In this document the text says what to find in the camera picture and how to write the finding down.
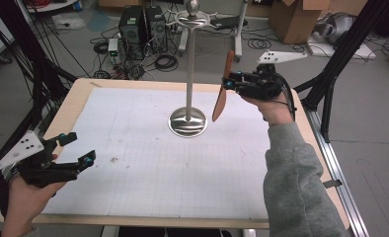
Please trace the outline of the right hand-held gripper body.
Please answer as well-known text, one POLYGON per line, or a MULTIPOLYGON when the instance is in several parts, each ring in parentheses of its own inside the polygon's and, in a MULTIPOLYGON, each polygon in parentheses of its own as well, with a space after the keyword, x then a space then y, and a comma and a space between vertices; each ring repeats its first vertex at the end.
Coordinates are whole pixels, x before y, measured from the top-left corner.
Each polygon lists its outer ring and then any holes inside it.
POLYGON ((281 92, 290 93, 287 81, 276 72, 275 66, 278 63, 307 57, 306 52, 285 52, 266 50, 258 59, 258 66, 253 72, 259 75, 256 83, 245 83, 241 90, 243 96, 261 101, 269 101, 279 96, 281 92))

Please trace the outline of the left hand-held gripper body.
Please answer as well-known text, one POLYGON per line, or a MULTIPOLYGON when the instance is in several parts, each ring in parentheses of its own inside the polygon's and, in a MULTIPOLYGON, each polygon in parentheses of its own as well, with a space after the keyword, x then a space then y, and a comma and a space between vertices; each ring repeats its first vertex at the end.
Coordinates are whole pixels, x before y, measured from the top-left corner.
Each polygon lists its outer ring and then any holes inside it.
POLYGON ((28 130, 0 160, 0 171, 12 167, 27 184, 39 188, 76 180, 80 173, 75 170, 77 162, 57 164, 53 159, 54 149, 60 146, 57 136, 45 140, 28 130))

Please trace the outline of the orange rice spatula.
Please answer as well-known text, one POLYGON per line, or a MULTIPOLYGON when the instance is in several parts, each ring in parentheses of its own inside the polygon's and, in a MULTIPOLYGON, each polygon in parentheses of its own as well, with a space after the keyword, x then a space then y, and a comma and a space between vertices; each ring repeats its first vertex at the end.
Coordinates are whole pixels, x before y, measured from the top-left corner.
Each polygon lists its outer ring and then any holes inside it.
MULTIPOLYGON (((225 67, 222 79, 228 78, 231 72, 232 62, 234 59, 235 52, 233 50, 229 50, 227 53, 225 67)), ((217 101, 215 103, 212 120, 217 121, 220 115, 222 114, 226 104, 226 90, 224 89, 224 82, 221 82, 221 87, 218 93, 217 101)))

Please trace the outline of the metal utensil stand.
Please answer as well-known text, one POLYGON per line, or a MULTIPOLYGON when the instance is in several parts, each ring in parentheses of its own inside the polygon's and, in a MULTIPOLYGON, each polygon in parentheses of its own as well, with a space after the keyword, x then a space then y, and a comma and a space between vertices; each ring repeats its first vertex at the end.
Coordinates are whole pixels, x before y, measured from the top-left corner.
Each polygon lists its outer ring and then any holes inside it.
POLYGON ((186 0, 185 10, 175 14, 173 25, 180 25, 187 32, 187 85, 186 105, 169 116, 171 131, 184 138, 201 135, 207 128, 207 117, 193 106, 195 74, 195 31, 210 27, 210 15, 201 12, 198 0, 186 0))

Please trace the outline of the person's right hand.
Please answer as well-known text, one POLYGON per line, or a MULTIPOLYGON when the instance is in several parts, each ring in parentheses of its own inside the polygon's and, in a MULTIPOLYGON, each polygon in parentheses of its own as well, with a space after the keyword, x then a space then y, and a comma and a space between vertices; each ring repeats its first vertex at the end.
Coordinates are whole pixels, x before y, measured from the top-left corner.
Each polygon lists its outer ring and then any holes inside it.
POLYGON ((289 124, 293 122, 293 117, 287 105, 287 100, 282 94, 276 97, 273 101, 265 102, 248 97, 243 97, 243 100, 256 106, 269 126, 289 124))

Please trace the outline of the person's left hand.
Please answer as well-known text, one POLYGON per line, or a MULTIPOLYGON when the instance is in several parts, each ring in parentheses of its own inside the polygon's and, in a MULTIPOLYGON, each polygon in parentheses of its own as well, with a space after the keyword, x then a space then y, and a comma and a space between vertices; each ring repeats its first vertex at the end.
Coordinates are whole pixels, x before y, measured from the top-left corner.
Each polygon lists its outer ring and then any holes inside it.
POLYGON ((1 230, 2 237, 19 237, 31 231, 33 220, 64 186, 64 183, 55 183, 40 189, 28 185, 21 176, 13 178, 9 184, 9 205, 1 230))

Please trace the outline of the white rolling stand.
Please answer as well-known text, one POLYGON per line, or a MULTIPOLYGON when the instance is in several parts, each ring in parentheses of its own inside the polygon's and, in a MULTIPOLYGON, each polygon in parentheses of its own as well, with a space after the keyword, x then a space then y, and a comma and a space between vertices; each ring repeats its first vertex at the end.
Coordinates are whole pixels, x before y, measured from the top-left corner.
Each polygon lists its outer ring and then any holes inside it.
MULTIPOLYGON (((195 46, 195 30, 204 27, 210 27, 217 31, 224 30, 220 25, 220 19, 212 20, 216 13, 207 14, 199 9, 198 0, 184 0, 185 9, 174 15, 174 21, 170 25, 176 24, 182 28, 180 44, 178 46, 179 56, 187 51, 187 45, 195 46)), ((245 16, 248 7, 248 0, 242 0, 241 12, 238 16, 229 17, 225 20, 231 20, 229 29, 235 30, 234 35, 234 59, 239 62, 242 58, 242 30, 245 22, 245 16)))

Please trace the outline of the black flat device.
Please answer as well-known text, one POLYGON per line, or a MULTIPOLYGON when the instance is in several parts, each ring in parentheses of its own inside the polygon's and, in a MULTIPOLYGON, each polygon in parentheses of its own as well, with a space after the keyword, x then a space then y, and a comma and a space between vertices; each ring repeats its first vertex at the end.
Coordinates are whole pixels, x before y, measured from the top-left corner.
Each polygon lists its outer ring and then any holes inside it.
POLYGON ((238 29, 241 18, 239 16, 213 19, 210 23, 219 30, 238 29))

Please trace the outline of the white grid paper mat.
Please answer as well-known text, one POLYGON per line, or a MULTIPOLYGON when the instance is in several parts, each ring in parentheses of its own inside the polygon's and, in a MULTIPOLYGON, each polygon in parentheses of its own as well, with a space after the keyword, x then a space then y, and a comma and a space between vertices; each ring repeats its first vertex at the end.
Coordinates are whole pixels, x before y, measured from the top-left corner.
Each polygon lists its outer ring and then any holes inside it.
POLYGON ((95 151, 92 167, 69 182, 47 214, 264 219, 270 147, 257 108, 230 93, 205 132, 182 138, 168 126, 179 91, 95 88, 59 162, 95 151))

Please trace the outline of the large open cardboard box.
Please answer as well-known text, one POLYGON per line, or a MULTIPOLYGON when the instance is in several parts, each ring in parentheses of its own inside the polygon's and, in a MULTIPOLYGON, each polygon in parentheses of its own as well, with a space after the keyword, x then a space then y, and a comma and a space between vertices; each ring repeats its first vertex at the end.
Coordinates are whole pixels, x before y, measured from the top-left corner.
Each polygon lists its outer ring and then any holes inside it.
POLYGON ((368 0, 273 0, 269 25, 284 43, 306 43, 317 20, 327 13, 357 16, 368 0))

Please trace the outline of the silver grey bag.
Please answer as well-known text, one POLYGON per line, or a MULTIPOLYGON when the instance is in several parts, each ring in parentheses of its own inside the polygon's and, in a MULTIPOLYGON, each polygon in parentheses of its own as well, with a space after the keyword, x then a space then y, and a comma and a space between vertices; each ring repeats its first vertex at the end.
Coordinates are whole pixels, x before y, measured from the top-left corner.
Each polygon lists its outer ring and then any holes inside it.
POLYGON ((317 33, 328 43, 336 44, 343 34, 350 30, 354 21, 355 16, 348 13, 328 13, 317 21, 313 32, 317 33))

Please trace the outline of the black computer tower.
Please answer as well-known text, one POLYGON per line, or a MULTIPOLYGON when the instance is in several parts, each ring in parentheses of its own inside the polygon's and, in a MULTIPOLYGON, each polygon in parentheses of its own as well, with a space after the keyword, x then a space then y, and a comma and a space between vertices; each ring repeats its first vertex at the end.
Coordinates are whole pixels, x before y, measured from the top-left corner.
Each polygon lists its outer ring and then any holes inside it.
POLYGON ((146 24, 149 44, 153 52, 166 52, 167 34, 166 19, 160 6, 147 6, 145 8, 146 24))
POLYGON ((143 7, 126 5, 123 8, 118 28, 127 57, 142 59, 142 50, 147 43, 143 7))

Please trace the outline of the small white power unit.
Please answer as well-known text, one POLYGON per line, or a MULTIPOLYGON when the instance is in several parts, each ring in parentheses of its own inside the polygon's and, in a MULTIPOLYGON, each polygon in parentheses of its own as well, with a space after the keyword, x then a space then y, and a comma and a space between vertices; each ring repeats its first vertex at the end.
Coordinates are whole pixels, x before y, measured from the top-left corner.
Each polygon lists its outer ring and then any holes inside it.
POLYGON ((109 39, 108 54, 113 65, 119 64, 118 39, 109 39))

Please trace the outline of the white flat board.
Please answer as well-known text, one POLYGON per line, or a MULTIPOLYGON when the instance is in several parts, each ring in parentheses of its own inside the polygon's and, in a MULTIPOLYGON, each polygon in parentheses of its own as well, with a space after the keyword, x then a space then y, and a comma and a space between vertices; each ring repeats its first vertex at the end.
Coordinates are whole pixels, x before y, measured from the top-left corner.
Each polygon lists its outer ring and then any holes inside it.
MULTIPOLYGON (((309 38, 307 47, 313 56, 332 57, 336 51, 333 44, 328 43, 318 34, 313 34, 309 38)), ((376 54, 363 43, 352 58, 374 60, 376 58, 376 54)))

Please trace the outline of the black metal frame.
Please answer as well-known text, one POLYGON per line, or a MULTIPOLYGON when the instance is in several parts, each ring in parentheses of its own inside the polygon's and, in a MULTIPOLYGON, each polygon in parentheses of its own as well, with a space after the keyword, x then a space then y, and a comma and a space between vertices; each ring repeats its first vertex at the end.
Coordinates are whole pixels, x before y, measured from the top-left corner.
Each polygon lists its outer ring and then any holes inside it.
POLYGON ((316 77, 294 88, 297 93, 309 89, 307 96, 301 100, 308 111, 316 112, 319 103, 324 101, 320 133, 325 142, 330 143, 329 126, 336 81, 369 33, 388 12, 389 0, 367 0, 324 69, 316 77))
POLYGON ((8 43, 8 39, 1 30, 0 40, 12 52, 24 78, 33 84, 33 106, 1 148, 0 161, 29 128, 36 126, 42 120, 41 112, 48 102, 59 103, 66 97, 68 89, 61 78, 69 82, 77 80, 76 76, 49 59, 30 23, 25 19, 21 6, 22 2, 17 2, 17 0, 0 0, 0 19, 18 44, 22 51, 21 55, 18 55, 18 51, 8 43))

